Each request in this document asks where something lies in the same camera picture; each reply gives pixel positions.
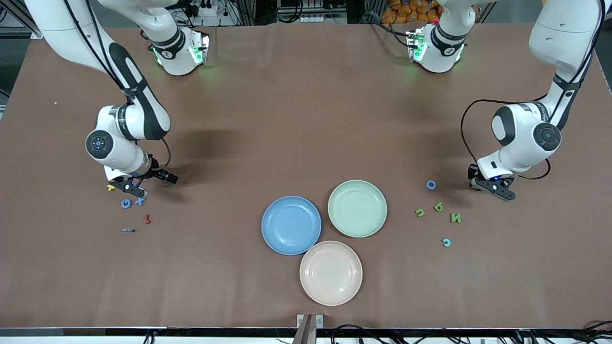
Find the green plate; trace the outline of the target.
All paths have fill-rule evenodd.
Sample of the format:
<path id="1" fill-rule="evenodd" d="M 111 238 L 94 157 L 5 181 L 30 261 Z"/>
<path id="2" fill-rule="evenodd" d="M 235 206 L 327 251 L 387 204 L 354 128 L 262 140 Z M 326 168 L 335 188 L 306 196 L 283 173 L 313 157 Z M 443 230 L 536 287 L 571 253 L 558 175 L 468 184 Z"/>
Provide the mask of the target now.
<path id="1" fill-rule="evenodd" d="M 328 198 L 327 209 L 335 229 L 353 238 L 376 234 L 388 215 L 387 202 L 381 190 L 360 179 L 337 185 Z"/>

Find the blue plate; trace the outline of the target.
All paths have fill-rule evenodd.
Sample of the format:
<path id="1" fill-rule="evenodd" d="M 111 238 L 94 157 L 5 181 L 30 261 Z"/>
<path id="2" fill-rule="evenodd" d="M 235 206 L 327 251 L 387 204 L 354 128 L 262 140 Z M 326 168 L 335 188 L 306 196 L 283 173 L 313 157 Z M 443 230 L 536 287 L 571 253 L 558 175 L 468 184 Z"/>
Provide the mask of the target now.
<path id="1" fill-rule="evenodd" d="M 288 195 L 273 201 L 262 216 L 262 237 L 269 248 L 295 256 L 308 251 L 319 240 L 323 222 L 308 199 Z"/>

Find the brown table cover sheet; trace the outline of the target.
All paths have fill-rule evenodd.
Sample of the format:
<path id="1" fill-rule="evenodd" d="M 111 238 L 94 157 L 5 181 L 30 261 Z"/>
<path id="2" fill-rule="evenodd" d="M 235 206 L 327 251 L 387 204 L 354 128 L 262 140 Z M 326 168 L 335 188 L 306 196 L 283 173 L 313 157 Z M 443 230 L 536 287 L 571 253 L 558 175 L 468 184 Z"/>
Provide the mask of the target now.
<path id="1" fill-rule="evenodd" d="M 612 320 L 612 95 L 597 61 L 551 172 L 516 179 L 505 202 L 469 188 L 460 119 L 477 99 L 547 91 L 555 70 L 531 55 L 531 26 L 477 25 L 461 61 L 438 75 L 367 25 L 208 32 L 207 65 L 177 77 L 138 29 L 109 29 L 170 113 L 179 177 L 144 181 L 149 197 L 129 209 L 85 150 L 101 107 L 124 98 L 101 72 L 29 44 L 0 120 L 0 327 L 289 327 L 299 313 L 363 327 Z M 387 202 L 369 237 L 343 235 L 328 216 L 332 190 L 352 179 Z M 264 211 L 288 195 L 317 207 L 317 243 L 359 256 L 363 281 L 349 302 L 309 298 L 306 252 L 264 241 Z"/>

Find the beige plate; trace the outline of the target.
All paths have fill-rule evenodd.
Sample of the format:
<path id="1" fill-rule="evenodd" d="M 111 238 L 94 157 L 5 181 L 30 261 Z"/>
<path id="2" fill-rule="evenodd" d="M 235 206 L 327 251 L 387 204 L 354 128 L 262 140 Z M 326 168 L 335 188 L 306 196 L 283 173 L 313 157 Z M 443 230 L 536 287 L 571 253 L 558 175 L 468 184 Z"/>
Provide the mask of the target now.
<path id="1" fill-rule="evenodd" d="M 339 306 L 358 294 L 363 268 L 359 256 L 348 245 L 325 240 L 303 256 L 299 278 L 306 295 L 316 303 Z"/>

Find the orange fruit pile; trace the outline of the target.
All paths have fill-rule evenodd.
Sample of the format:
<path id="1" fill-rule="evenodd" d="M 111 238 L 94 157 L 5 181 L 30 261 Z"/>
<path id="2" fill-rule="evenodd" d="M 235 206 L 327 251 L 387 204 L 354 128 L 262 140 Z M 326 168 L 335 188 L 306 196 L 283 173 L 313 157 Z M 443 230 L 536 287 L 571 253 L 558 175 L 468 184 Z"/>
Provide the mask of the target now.
<path id="1" fill-rule="evenodd" d="M 387 26 L 416 21 L 436 23 L 443 11 L 437 0 L 386 0 L 381 22 Z"/>

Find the black table edge rail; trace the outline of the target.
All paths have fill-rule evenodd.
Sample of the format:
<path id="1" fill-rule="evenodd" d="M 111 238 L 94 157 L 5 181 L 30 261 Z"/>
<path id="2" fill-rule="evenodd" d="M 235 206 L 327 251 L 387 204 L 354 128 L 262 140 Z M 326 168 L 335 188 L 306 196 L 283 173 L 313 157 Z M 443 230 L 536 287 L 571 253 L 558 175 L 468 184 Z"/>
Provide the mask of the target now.
<path id="1" fill-rule="evenodd" d="M 136 336 L 143 338 L 149 333 L 159 336 L 183 337 L 281 337 L 288 338 L 297 333 L 292 327 L 0 327 L 2 337 L 42 337 L 42 336 Z M 587 329 L 502 329 L 502 328 L 367 328 L 363 331 L 356 327 L 336 330 L 323 328 L 317 331 L 319 336 L 335 337 L 356 334 L 366 337 L 374 334 L 378 337 L 389 335 L 404 337 L 511 337 L 530 338 L 545 336 L 547 338 L 603 338 L 612 337 L 612 322 L 603 326 L 591 326 Z"/>

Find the grey metal mount bracket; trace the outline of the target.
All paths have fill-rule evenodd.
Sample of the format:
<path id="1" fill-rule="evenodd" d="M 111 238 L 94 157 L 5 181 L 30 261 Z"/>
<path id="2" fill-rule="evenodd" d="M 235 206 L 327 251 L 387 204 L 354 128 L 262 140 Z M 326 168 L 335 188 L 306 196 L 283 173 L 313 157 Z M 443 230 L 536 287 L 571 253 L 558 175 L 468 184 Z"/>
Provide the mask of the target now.
<path id="1" fill-rule="evenodd" d="M 317 344 L 317 331 L 324 329 L 323 315 L 297 315 L 297 331 L 292 344 Z"/>

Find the aluminium frame rail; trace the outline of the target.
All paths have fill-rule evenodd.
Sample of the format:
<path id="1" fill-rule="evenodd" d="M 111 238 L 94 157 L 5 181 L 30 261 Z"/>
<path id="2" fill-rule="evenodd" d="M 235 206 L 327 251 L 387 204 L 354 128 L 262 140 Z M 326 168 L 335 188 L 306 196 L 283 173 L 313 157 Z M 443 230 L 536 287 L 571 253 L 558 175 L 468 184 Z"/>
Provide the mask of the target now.
<path id="1" fill-rule="evenodd" d="M 24 0 L 0 0 L 0 38 L 43 38 Z"/>

